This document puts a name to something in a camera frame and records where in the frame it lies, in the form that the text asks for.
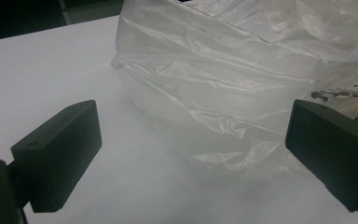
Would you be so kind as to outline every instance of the translucent plastic bag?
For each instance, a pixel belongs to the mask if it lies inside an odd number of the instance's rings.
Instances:
[[[319,15],[320,1],[272,2],[123,6],[120,80],[162,137],[214,174],[306,173],[284,146],[293,101],[358,81],[358,3],[328,1]]]

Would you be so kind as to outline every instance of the white plastic bag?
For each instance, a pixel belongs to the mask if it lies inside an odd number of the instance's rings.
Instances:
[[[306,172],[284,146],[293,101],[358,80],[358,4],[272,2],[127,0],[120,15],[112,65],[131,99],[218,175]]]

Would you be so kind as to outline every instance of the black clamp jaw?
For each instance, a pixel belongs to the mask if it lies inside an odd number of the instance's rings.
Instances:
[[[358,122],[324,105],[296,100],[286,147],[350,212],[358,211]]]
[[[0,161],[0,223],[27,223],[22,208],[61,209],[102,146],[95,101],[70,105],[11,148]]]

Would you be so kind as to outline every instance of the table surface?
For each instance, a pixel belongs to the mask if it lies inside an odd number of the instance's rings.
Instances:
[[[30,223],[358,223],[315,177],[244,186],[165,146],[119,83],[118,17],[0,40],[0,159],[68,105],[97,102],[103,147],[65,207]]]

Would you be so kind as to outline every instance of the white table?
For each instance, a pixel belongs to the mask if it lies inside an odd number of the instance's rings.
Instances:
[[[0,159],[68,105],[97,102],[103,147],[65,207],[43,223],[358,223],[316,178],[225,183],[165,146],[109,62],[118,17],[0,40]],[[265,197],[255,197],[258,190]]]

